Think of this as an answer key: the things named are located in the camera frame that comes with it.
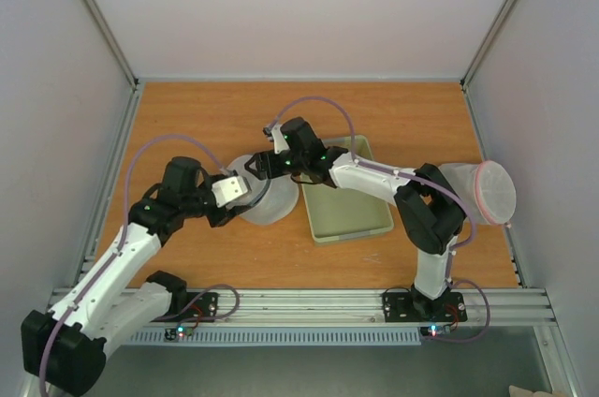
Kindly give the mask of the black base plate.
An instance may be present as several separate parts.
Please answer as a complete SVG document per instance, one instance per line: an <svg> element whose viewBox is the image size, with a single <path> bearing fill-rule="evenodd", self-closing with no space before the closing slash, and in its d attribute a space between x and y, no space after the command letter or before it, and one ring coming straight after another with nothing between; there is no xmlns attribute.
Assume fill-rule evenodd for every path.
<svg viewBox="0 0 599 397"><path fill-rule="evenodd" d="M431 300L415 289L392 288L382 295L386 322L450 323L468 320L461 293L447 289L440 298Z"/></svg>
<svg viewBox="0 0 599 397"><path fill-rule="evenodd" d="M188 320L197 320L199 317L215 316L218 310L219 295L217 292L208 292L196 299L198 292L187 292L184 304L193 302L184 312L175 314L170 310L167 314L158 317L154 322L179 323Z"/></svg>

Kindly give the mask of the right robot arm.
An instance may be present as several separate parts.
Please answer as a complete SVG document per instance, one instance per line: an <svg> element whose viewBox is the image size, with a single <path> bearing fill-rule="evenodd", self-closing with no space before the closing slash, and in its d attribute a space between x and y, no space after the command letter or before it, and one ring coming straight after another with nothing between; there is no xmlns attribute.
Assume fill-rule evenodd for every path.
<svg viewBox="0 0 599 397"><path fill-rule="evenodd" d="M301 117L264 130L273 148L253 154L244 169L259 180L307 176L314 184L349 189L398 210L417 250L410 294L416 313L431 320L446 308L450 256L466 219L465 205L432 164L402 169L367 160L352 149L327 146Z"/></svg>

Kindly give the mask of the green plastic basket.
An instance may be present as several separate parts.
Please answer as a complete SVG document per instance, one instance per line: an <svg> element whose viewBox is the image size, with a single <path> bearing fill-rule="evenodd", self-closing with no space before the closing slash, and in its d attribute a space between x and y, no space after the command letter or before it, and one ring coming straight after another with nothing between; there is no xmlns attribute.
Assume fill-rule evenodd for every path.
<svg viewBox="0 0 599 397"><path fill-rule="evenodd" d="M371 238L394 229L385 201L355 190L314 184L305 174L299 180L316 245Z"/></svg>

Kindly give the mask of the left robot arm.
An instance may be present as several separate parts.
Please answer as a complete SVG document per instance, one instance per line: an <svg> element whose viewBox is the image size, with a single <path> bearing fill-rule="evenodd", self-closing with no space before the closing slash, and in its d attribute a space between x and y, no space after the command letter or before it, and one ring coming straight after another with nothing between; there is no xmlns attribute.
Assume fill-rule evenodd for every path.
<svg viewBox="0 0 599 397"><path fill-rule="evenodd" d="M196 159L172 158L162 180L125 210L116 238L84 278L50 310L34 310L22 322L23 365L38 377L40 394L47 395L49 386L85 394L136 331L154 320L183 317L186 284L166 272L151 276L130 297L121 295L185 220L204 217L221 227L235 215L231 203L248 192L236 173L210 175Z"/></svg>

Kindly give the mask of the aluminium front rail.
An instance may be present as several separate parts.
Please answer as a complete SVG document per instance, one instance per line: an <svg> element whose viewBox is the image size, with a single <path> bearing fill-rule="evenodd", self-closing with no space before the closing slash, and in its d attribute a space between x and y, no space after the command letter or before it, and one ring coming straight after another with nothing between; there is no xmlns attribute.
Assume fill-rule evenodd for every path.
<svg viewBox="0 0 599 397"><path fill-rule="evenodd" d="M198 291L219 295L215 316L179 323L154 322L173 310L184 312L193 302L178 307L166 286L147 284L127 289L132 278L161 249L157 239L112 244L79 282L48 309L53 321L76 327L92 336L110 327L149 324L240 327L338 327L366 324L405 324L439 327L449 323L386 322L377 289L241 289L215 285ZM449 290L462 294L468 320L461 325L519 326L551 324L554 315L545 291L536 288L480 290L454 283Z"/></svg>

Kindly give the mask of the white mesh laundry bag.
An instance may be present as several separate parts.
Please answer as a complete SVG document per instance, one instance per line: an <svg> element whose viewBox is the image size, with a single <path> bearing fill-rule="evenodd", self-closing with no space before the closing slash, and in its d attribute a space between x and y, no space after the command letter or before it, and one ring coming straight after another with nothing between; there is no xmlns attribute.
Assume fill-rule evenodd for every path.
<svg viewBox="0 0 599 397"><path fill-rule="evenodd" d="M257 179L244 167L250 158L249 154L239 156L227 167L228 170L244 178L250 192L226 207L239 209L242 206L249 206L250 209L241 214L242 219L258 226L274 224L288 216L296 207L300 196L299 186L288 176Z"/></svg>

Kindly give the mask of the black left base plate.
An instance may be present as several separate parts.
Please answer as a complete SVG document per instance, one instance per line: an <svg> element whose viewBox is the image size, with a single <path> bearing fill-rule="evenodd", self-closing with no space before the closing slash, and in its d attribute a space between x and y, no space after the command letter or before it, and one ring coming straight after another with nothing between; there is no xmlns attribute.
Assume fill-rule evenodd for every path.
<svg viewBox="0 0 599 397"><path fill-rule="evenodd" d="M187 292L184 304L193 302L184 312L175 314L170 310L167 314L158 317L154 322L179 323L188 320L197 320L199 317L215 316L218 310L219 295L217 292L208 292L196 299L198 292Z"/></svg>

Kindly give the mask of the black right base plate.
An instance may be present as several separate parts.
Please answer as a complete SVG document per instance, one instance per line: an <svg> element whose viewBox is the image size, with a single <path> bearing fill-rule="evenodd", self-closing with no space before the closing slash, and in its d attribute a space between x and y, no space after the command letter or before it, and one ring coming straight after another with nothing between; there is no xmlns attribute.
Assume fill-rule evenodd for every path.
<svg viewBox="0 0 599 397"><path fill-rule="evenodd" d="M386 322L450 323L468 320L461 293L447 289L440 298L431 300L415 289L392 288L382 295Z"/></svg>

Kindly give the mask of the pink-rimmed mesh laundry bag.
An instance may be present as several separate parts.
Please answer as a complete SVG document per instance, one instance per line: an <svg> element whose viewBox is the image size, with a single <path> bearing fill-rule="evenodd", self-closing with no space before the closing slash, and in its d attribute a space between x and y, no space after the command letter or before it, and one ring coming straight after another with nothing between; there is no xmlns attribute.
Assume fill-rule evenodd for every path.
<svg viewBox="0 0 599 397"><path fill-rule="evenodd" d="M516 205L516 189L508 172L497 162L447 163L439 167L478 225L507 224Z"/></svg>

